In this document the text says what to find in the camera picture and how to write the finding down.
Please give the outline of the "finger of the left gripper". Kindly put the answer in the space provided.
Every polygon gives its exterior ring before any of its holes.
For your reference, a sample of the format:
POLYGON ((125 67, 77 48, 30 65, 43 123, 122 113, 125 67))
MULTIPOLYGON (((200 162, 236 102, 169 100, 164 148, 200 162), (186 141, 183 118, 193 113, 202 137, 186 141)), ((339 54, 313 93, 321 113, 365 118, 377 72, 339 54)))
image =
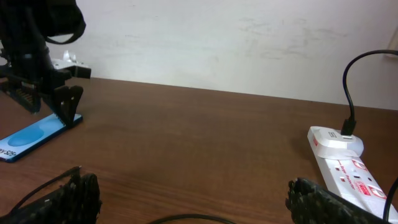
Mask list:
POLYGON ((52 110, 67 127, 74 127, 76 109, 83 94, 81 86, 62 86, 54 90, 52 95, 52 110))

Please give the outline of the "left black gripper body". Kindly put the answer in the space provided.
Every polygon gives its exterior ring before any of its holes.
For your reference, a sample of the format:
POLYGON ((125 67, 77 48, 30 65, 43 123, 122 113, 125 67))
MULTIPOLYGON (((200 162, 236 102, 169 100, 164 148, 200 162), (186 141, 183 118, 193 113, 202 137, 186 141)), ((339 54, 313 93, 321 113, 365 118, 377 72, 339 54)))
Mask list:
POLYGON ((1 82, 1 91, 32 114, 40 111, 41 102, 52 110, 53 92, 66 86, 67 80, 91 78, 90 67, 55 69, 45 45, 5 45, 1 57, 6 60, 1 65, 1 77, 6 79, 1 82))

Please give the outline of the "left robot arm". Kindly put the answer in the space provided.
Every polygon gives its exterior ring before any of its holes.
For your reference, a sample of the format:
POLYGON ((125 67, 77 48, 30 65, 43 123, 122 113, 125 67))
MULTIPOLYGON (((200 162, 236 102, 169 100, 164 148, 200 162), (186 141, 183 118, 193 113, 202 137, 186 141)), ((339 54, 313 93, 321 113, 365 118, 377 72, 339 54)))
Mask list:
POLYGON ((66 86, 73 77, 91 77, 91 70, 68 54, 52 60, 48 43, 68 35, 78 40, 86 23, 75 0, 1 0, 1 91, 32 114, 45 103, 67 128, 75 125, 81 86, 66 86))

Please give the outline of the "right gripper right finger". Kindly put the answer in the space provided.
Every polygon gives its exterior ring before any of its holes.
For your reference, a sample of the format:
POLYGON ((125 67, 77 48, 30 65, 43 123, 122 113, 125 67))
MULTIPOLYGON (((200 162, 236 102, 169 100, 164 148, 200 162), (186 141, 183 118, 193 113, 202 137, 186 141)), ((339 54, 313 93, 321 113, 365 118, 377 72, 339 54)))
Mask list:
POLYGON ((288 183, 285 206, 298 224, 388 224, 306 178, 288 183))

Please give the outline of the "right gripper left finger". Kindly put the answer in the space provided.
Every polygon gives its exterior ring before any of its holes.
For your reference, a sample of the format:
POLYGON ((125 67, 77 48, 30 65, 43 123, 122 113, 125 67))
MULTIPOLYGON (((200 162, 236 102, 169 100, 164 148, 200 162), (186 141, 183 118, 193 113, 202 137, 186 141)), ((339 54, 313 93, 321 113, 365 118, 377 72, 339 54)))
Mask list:
POLYGON ((97 176, 75 174, 59 189, 1 217, 1 224, 94 224, 101 205, 97 176))

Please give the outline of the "blue Galaxy smartphone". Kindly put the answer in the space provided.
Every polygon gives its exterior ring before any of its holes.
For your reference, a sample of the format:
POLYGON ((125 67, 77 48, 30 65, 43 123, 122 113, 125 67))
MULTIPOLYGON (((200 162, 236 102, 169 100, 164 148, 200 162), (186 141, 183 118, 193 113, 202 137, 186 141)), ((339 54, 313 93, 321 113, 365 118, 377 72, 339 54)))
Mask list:
POLYGON ((1 161, 15 162, 66 131, 67 127, 51 114, 1 140, 1 161))

